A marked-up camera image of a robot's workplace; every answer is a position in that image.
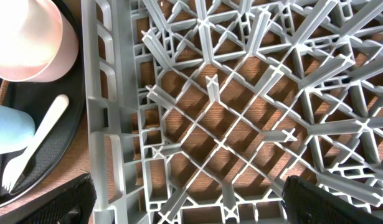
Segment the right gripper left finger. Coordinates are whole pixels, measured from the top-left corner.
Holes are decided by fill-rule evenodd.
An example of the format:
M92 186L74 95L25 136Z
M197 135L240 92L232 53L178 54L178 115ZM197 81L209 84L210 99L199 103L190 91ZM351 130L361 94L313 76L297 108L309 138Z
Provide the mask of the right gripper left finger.
M92 177L85 173L0 216L0 224L88 223L96 199Z

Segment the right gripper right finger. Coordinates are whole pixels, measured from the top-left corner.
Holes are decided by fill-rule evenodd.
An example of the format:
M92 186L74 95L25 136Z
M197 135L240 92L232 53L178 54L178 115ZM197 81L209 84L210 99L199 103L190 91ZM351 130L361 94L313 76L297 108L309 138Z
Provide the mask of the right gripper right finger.
M296 175L283 192L288 221L297 224L381 224L381 219L357 208Z

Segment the blue cup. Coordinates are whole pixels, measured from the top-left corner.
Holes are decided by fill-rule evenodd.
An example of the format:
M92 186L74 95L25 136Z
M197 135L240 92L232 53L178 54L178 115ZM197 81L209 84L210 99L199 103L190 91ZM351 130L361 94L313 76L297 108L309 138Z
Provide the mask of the blue cup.
M34 134L35 122L29 114L0 105L0 154L26 148Z

